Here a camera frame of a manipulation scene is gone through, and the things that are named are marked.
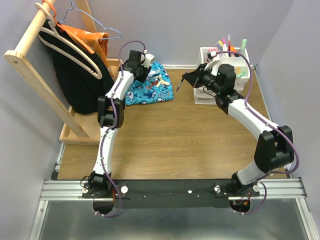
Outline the dark purple pen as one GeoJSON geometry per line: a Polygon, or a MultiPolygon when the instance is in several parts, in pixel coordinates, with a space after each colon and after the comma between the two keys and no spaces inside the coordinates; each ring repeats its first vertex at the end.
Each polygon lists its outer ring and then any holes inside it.
{"type": "Polygon", "coordinates": [[[179,89],[181,88],[181,86],[182,86],[182,84],[183,84],[183,81],[184,81],[183,75],[182,75],[182,77],[181,77],[181,80],[180,80],[179,84],[177,85],[177,88],[176,88],[176,90],[175,90],[176,92],[179,91],[179,89]]]}

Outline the pink lid pen tube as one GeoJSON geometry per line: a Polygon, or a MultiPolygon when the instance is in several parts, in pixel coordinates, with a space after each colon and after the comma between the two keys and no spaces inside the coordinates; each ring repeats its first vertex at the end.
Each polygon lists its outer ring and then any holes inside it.
{"type": "Polygon", "coordinates": [[[211,55],[211,52],[208,51],[208,52],[205,54],[205,62],[206,62],[206,63],[210,63],[212,60],[213,60],[213,57],[212,57],[212,55],[211,55]]]}

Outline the grey cap white marker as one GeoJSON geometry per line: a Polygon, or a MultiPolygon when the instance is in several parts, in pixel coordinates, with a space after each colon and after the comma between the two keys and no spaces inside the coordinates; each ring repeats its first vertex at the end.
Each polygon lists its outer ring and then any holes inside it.
{"type": "Polygon", "coordinates": [[[217,48],[219,49],[219,51],[221,52],[221,51],[222,51],[222,49],[221,49],[221,45],[220,45],[220,43],[217,43],[217,44],[216,44],[216,46],[217,46],[217,48]]]}

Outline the tan eraser block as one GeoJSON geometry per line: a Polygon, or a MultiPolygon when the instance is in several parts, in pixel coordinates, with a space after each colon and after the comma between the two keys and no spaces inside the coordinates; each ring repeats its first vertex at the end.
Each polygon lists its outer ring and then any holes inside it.
{"type": "Polygon", "coordinates": [[[239,75],[240,73],[242,73],[243,71],[242,71],[242,68],[240,67],[240,66],[236,66],[235,67],[235,73],[237,74],[237,75],[239,75]]]}

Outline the orange black highlighter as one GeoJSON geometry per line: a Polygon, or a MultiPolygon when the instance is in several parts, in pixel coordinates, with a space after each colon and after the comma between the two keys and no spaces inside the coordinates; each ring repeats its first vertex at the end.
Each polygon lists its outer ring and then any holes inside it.
{"type": "Polygon", "coordinates": [[[230,50],[231,52],[233,52],[233,56],[234,56],[234,57],[237,57],[237,56],[238,56],[238,55],[236,54],[237,50],[236,50],[233,46],[230,46],[230,47],[229,47],[229,50],[230,50]]]}

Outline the red clear-cap pen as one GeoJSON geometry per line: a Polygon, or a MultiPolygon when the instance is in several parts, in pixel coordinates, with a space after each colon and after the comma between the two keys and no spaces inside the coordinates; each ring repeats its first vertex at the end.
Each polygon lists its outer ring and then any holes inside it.
{"type": "Polygon", "coordinates": [[[231,35],[228,34],[227,35],[227,47],[228,47],[228,51],[231,51],[231,35]]]}

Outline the mint grey highlighter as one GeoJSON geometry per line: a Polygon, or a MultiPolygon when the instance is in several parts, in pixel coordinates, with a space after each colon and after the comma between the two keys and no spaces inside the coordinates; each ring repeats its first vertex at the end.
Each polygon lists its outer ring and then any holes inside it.
{"type": "Polygon", "coordinates": [[[240,53],[242,55],[245,55],[245,53],[246,53],[246,46],[247,46],[247,39],[243,39],[241,42],[241,47],[240,47],[240,53]]]}

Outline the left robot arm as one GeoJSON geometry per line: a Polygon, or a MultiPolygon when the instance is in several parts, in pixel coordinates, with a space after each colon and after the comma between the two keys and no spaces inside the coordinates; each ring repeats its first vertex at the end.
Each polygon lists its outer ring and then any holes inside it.
{"type": "Polygon", "coordinates": [[[154,58],[146,49],[142,52],[131,50],[128,59],[119,66],[114,85],[98,98],[100,141],[95,165],[88,177],[88,189],[101,198],[107,197],[115,187],[111,180],[111,160],[117,133],[124,122],[126,92],[134,81],[143,83],[147,79],[154,58]]]}

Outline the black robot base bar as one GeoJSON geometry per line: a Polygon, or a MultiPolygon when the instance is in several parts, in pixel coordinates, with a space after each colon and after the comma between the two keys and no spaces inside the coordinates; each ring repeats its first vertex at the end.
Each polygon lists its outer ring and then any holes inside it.
{"type": "Polygon", "coordinates": [[[113,209],[169,208],[235,208],[247,212],[250,198],[260,196],[253,183],[243,194],[226,190],[231,179],[151,179],[114,180],[108,195],[89,190],[88,180],[82,185],[82,197],[93,199],[93,209],[108,214],[113,209]]]}

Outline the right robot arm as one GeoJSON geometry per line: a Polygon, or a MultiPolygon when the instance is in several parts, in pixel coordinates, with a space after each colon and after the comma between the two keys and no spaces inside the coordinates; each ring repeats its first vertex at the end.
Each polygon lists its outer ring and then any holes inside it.
{"type": "Polygon", "coordinates": [[[193,88],[206,87],[212,91],[218,108],[238,120],[257,140],[253,161],[232,175],[227,191],[241,196],[262,177],[293,162],[292,130],[265,118],[234,89],[233,66],[222,64],[213,75],[211,69],[200,64],[195,71],[183,74],[182,79],[193,88]]]}

